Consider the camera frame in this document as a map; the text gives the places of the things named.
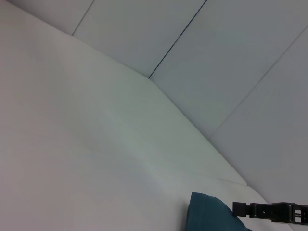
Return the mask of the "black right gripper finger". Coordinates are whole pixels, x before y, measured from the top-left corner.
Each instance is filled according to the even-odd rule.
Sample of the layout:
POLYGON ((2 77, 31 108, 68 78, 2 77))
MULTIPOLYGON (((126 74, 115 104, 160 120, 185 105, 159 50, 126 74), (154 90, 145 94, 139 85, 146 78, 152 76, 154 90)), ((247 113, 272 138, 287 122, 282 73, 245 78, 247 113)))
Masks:
POLYGON ((232 213, 237 217, 266 219, 276 223, 307 224, 308 206, 295 203, 258 204, 233 202, 232 213))

